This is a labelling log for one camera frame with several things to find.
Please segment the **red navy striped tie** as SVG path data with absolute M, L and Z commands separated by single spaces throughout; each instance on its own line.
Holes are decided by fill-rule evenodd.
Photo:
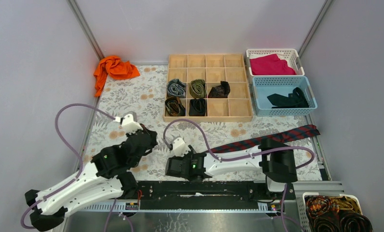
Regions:
M 315 125 L 305 125 L 305 126 L 291 129 L 291 130 L 271 134 L 271 135 L 266 135 L 266 136 L 246 139 L 242 141 L 232 142 L 226 145 L 221 145 L 221 146 L 212 148 L 211 151 L 214 153 L 234 152 L 234 151 L 248 149 L 255 145 L 260 145 L 261 141 L 264 139 L 272 139 L 280 143 L 288 143 L 288 142 L 297 141 L 305 138 L 315 137 L 317 135 L 320 135 L 320 131 L 317 129 Z

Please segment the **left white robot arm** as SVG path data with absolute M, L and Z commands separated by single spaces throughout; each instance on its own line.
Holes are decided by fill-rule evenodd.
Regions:
M 112 198 L 130 199 L 138 184 L 130 172 L 157 145 L 157 133 L 143 124 L 118 145 L 103 148 L 77 172 L 46 190 L 25 193 L 31 226 L 40 232 L 60 225 L 77 211 Z

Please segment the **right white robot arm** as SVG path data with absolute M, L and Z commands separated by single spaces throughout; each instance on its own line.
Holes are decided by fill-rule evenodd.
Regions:
M 278 198 L 284 184 L 297 182 L 294 150 L 272 139 L 264 139 L 239 151 L 227 153 L 196 152 L 183 139 L 174 142 L 173 157 L 166 164 L 165 175 L 191 182 L 237 171 L 261 171 L 266 176 L 264 193 Z

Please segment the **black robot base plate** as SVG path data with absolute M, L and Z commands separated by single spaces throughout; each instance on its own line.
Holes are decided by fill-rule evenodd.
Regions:
M 168 201 L 177 199 L 238 199 L 269 203 L 279 202 L 282 193 L 272 193 L 264 181 L 139 181 L 138 190 L 128 198 L 130 201 Z

